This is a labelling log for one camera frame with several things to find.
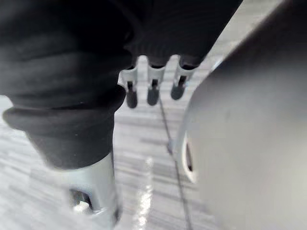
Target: gray floor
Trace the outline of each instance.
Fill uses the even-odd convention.
[[[225,57],[279,2],[244,1],[179,101],[171,100],[169,95],[177,65],[177,57],[171,58],[161,88],[171,138],[176,136],[192,92],[214,63]],[[169,137],[161,106],[146,104],[146,65],[146,58],[141,57],[138,107],[131,110],[124,104],[116,113],[115,168],[124,201],[117,229],[216,230],[215,218],[198,199],[197,188],[183,175],[178,180],[166,148]],[[9,101],[1,97],[0,112],[9,106]],[[146,207],[141,206],[138,197],[147,199]],[[63,190],[24,133],[10,129],[0,120],[0,230],[101,230],[107,229],[105,225],[99,219],[88,220],[68,212]]]

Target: metal cylinder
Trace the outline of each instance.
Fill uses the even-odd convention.
[[[55,169],[54,176],[67,190],[73,212],[105,218],[113,226],[118,222],[121,201],[115,185],[112,153],[84,168]]]

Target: black fabric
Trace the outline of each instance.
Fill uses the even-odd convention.
[[[241,1],[2,0],[4,119],[52,166],[93,164],[112,147],[119,72],[142,54],[202,60]]]
[[[53,167],[88,166],[111,151],[131,31],[108,1],[0,2],[0,94],[14,105],[3,118]]]

